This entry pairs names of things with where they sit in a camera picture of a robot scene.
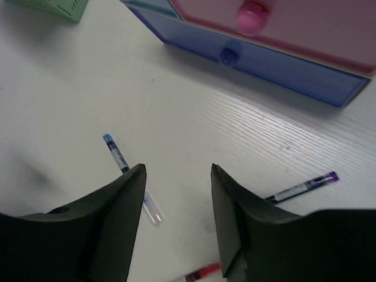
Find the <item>clear plastic tube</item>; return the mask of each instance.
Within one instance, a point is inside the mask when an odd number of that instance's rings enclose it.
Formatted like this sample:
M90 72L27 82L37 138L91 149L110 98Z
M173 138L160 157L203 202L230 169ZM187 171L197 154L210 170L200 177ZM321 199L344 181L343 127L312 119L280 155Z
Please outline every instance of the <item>clear plastic tube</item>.
M143 207L156 226L162 223L163 217L147 191L145 191L145 196L143 198Z

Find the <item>pink knob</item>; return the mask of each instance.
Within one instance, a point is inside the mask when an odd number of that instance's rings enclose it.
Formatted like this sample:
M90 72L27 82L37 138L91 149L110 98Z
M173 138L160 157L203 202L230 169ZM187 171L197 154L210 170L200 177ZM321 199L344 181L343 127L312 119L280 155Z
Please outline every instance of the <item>pink knob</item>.
M264 28L269 10L262 4L246 1L236 14L236 25L244 35L256 35Z

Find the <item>blue drawer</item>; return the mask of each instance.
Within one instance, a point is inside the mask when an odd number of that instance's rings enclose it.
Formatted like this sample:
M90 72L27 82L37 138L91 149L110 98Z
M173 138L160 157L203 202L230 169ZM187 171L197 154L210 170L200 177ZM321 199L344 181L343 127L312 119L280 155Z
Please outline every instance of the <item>blue drawer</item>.
M183 21L131 10L163 42L217 62L225 50L230 55L232 53L239 56L235 61L231 61L234 56L230 56L227 61L236 69L334 106L346 105L369 81L361 76L234 39Z
M169 0L120 0L125 5L131 4L132 6L137 6L143 9L148 9L155 11L160 14L165 14L168 16L173 16L179 18L174 7L170 4Z

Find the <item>green box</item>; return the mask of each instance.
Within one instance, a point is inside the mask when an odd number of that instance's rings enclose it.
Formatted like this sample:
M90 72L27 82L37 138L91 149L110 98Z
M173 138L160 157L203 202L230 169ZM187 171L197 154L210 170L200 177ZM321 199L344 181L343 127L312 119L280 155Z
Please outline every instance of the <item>green box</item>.
M31 8L64 16L79 22L88 0L7 0L8 2L26 5Z

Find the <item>blue knob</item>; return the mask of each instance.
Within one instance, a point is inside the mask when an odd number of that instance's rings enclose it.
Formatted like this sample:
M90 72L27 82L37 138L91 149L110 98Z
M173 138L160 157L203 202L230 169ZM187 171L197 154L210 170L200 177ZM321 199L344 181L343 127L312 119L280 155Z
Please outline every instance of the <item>blue knob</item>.
M238 53L232 51L229 48L224 48L219 54L219 63L227 68L233 68L239 61Z

